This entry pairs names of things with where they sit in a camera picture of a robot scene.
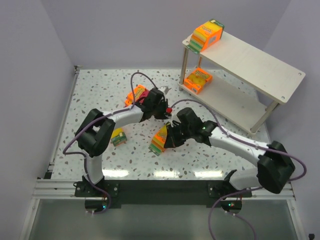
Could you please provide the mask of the Sponge Daddy multipack box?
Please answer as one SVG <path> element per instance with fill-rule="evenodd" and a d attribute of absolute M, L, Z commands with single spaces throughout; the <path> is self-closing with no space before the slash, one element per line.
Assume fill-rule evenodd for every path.
<path fill-rule="evenodd" d="M 187 48 L 196 54 L 206 50 L 221 39 L 224 28 L 221 22 L 210 19 L 193 31 Z"/>
<path fill-rule="evenodd" d="M 165 124 L 160 130 L 153 136 L 149 149 L 159 156 L 165 151 L 165 142 L 167 139 L 167 125 Z"/>

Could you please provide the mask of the Scrub Daddy yellow sponge box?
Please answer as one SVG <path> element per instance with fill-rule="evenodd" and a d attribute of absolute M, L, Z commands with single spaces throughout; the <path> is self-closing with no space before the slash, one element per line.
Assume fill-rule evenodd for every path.
<path fill-rule="evenodd" d="M 198 95 L 212 80 L 210 73 L 198 67 L 184 79 L 183 85 Z"/>

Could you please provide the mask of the Sponge Daddy yellow green box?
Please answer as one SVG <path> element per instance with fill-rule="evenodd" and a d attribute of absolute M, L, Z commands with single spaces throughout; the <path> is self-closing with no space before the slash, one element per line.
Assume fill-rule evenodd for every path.
<path fill-rule="evenodd" d="M 117 128 L 112 132 L 110 142 L 117 147 L 127 142 L 127 136 L 122 128 Z"/>

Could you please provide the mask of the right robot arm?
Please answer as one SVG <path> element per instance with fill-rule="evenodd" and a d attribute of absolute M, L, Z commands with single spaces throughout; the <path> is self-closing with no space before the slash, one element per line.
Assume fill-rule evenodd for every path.
<path fill-rule="evenodd" d="M 166 124 L 166 134 L 166 149 L 180 147 L 187 140 L 193 139 L 197 143 L 226 150 L 254 165 L 251 169 L 230 171 L 216 187 L 222 196 L 259 187 L 279 194 L 296 169 L 281 143 L 231 136 L 229 131 L 219 127 L 216 122 L 202 121 L 190 107 L 180 110 L 176 119 Z"/>

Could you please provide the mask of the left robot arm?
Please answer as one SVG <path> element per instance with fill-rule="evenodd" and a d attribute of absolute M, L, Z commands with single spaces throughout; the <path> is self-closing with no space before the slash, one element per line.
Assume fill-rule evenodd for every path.
<path fill-rule="evenodd" d="M 146 96 L 136 100 L 127 107 L 102 112 L 92 109 L 76 132 L 75 140 L 84 156 L 83 181 L 93 191 L 107 193 L 102 172 L 102 155 L 107 149 L 114 130 L 130 124 L 137 124 L 155 118 L 167 120 L 171 113 L 166 94 L 169 88 L 162 86 L 152 88 Z"/>

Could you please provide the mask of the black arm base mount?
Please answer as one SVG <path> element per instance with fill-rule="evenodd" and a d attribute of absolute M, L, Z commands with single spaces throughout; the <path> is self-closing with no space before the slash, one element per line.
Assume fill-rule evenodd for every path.
<path fill-rule="evenodd" d="M 86 209 L 120 209 L 123 205 L 203 205 L 237 190 L 226 180 L 101 180 L 96 187 L 83 178 L 74 196 Z"/>

